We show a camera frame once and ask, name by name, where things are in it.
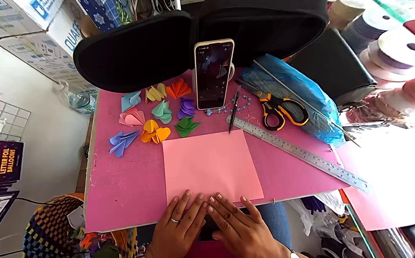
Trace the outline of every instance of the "pink shirt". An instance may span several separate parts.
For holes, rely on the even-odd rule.
[[[234,258],[218,241],[194,242],[186,258]]]

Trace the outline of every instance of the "scissors blade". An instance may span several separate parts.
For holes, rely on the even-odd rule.
[[[257,97],[260,97],[263,94],[263,91],[260,91],[259,89],[255,88],[254,86],[248,84],[247,82],[245,82],[241,79],[235,79],[234,81],[238,85],[242,86],[244,89],[246,89],[247,91],[249,91],[250,93],[254,94]]]

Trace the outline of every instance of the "smartphone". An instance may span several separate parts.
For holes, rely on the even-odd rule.
[[[195,89],[200,110],[225,105],[234,42],[230,38],[195,44]]]

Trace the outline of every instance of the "blue plastic bag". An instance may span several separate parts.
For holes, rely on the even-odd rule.
[[[279,58],[270,54],[266,54],[255,60],[325,116],[329,117],[338,125],[341,125],[335,103],[314,81],[298,72],[286,62],[281,61]],[[340,147],[345,144],[343,132],[338,127],[331,124],[311,107],[300,101],[297,96],[293,95],[284,86],[273,79],[273,77],[266,73],[256,63],[252,64],[251,67],[244,69],[240,75],[242,80],[253,85],[257,89],[271,93],[276,97],[294,99],[304,105],[309,114],[309,121],[302,126],[302,129],[305,132],[312,134],[317,139],[335,147]],[[295,114],[300,112],[292,106],[286,106],[286,108],[291,109],[292,113]]]

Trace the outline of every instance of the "phone screen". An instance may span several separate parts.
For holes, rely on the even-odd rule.
[[[223,106],[233,43],[198,46],[196,52],[198,108]]]

